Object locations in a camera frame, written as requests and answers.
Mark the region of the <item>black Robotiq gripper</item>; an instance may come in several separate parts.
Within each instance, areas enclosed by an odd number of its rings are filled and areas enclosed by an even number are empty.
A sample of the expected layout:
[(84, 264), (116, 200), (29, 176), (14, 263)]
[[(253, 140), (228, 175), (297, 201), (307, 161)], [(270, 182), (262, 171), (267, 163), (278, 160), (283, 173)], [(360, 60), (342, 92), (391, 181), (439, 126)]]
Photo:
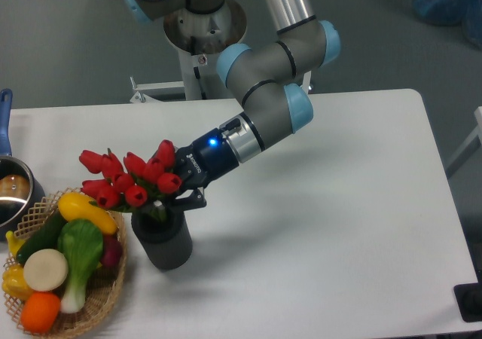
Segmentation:
[(154, 208), (171, 212), (185, 212), (206, 207), (204, 188), (239, 166), (233, 149), (215, 128), (175, 153), (174, 173), (182, 180), (176, 193), (188, 196), (153, 202)]

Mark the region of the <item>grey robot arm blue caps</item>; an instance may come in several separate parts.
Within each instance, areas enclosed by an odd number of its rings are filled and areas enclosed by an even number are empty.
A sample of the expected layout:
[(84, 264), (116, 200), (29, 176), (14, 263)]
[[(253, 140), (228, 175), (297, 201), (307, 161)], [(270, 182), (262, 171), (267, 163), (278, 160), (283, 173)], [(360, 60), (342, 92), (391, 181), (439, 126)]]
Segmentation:
[(187, 99), (233, 97), (241, 112), (176, 154), (181, 187), (166, 201), (176, 212), (205, 206), (204, 188), (307, 125), (313, 107), (298, 81), (340, 53), (333, 25), (309, 0), (266, 0), (277, 40), (243, 43), (244, 10), (234, 0), (125, 0), (141, 21), (162, 20), (176, 49)]

